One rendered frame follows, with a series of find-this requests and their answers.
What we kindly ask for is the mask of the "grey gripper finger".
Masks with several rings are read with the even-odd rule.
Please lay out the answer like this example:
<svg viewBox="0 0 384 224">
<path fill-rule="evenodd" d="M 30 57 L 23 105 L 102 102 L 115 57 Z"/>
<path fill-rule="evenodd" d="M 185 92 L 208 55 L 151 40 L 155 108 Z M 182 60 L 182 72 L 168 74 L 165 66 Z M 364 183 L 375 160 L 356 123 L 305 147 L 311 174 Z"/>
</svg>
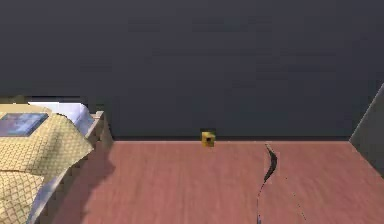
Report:
<svg viewBox="0 0 384 224">
<path fill-rule="evenodd" d="M 299 190 L 301 187 L 299 186 L 297 180 L 295 178 L 285 176 L 284 180 L 287 185 L 287 189 L 289 190 L 291 199 L 295 203 L 295 206 L 297 207 L 299 217 L 302 221 L 307 221 L 307 215 L 305 214 L 305 209 L 302 204 L 301 196 L 299 193 Z"/>
<path fill-rule="evenodd" d="M 263 183 L 262 183 L 262 185 L 261 185 L 261 187 L 259 189 L 258 195 L 257 195 L 257 201 L 256 201 L 256 208 L 257 209 L 259 208 L 259 201 L 260 201 L 262 190 L 263 190 L 267 180 L 272 176 L 272 174 L 276 170 L 277 163 L 278 163 L 278 158 L 277 158 L 274 150 L 272 149 L 271 145 L 269 143 L 266 143 L 265 147 L 266 147 L 266 149 L 268 151 L 270 164 L 269 164 L 269 168 L 268 168 L 267 172 L 264 175 Z M 262 224 L 262 220 L 261 220 L 260 210 L 259 209 L 257 210 L 257 224 Z"/>
</svg>

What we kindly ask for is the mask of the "small yellow box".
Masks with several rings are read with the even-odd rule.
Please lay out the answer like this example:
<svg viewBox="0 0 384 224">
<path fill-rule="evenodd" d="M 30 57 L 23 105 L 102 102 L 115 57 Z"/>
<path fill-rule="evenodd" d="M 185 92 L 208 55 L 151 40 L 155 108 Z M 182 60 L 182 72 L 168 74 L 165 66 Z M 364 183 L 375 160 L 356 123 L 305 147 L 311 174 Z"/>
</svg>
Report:
<svg viewBox="0 0 384 224">
<path fill-rule="evenodd" d="M 212 131 L 203 131 L 201 133 L 201 142 L 205 147 L 213 147 L 215 144 L 216 135 Z"/>
</svg>

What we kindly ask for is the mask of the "wooden bed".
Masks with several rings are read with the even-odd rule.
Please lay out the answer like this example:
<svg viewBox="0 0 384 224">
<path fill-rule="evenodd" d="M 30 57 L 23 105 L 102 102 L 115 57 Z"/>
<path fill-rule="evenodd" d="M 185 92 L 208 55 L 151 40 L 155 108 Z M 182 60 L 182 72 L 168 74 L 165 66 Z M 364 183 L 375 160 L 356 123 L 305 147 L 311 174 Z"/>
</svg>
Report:
<svg viewBox="0 0 384 224">
<path fill-rule="evenodd" d="M 6 113 L 46 113 L 49 115 L 53 112 L 45 107 L 30 105 L 30 102 L 16 103 L 7 102 L 1 99 L 0 118 Z M 105 148 L 110 147 L 113 143 L 113 139 L 109 131 L 105 113 L 103 111 L 98 111 L 94 114 L 90 114 L 94 118 L 94 122 L 88 129 L 88 133 L 84 136 L 91 143 L 93 150 L 98 143 L 102 143 Z M 80 169 L 84 165 L 89 154 L 71 165 L 63 174 L 53 178 L 53 180 L 49 181 L 38 191 L 32 204 L 31 213 L 27 218 L 27 224 L 52 223 L 56 211 L 70 190 L 75 178 L 80 173 Z"/>
</svg>

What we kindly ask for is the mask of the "pale lavender pillow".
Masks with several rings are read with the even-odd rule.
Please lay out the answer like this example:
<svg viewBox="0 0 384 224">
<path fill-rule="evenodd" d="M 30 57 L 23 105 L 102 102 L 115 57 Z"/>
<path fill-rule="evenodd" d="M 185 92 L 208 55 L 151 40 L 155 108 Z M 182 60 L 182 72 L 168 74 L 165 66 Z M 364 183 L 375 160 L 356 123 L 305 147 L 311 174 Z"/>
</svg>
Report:
<svg viewBox="0 0 384 224">
<path fill-rule="evenodd" d="M 30 102 L 30 105 L 45 107 L 53 113 L 65 115 L 83 135 L 88 133 L 94 122 L 88 108 L 82 103 Z"/>
</svg>

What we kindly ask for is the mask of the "yellow patterned blanket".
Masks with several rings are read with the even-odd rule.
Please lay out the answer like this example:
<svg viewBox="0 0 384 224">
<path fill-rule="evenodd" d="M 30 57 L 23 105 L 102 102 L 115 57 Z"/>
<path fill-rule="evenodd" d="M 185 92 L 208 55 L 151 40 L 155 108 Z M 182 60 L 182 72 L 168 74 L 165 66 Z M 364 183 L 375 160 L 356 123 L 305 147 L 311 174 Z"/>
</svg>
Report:
<svg viewBox="0 0 384 224">
<path fill-rule="evenodd" d="M 56 113 L 29 137 L 0 137 L 0 224 L 27 224 L 38 191 L 92 150 L 72 121 Z"/>
</svg>

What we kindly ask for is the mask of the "blue flat book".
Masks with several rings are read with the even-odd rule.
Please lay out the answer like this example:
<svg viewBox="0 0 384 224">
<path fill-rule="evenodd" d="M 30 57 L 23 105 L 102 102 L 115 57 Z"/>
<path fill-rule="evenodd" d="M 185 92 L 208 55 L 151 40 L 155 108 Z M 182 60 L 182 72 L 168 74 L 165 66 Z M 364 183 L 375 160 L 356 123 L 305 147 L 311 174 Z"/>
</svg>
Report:
<svg viewBox="0 0 384 224">
<path fill-rule="evenodd" d="M 28 137 L 47 118 L 46 113 L 6 113 L 0 118 L 0 137 Z"/>
</svg>

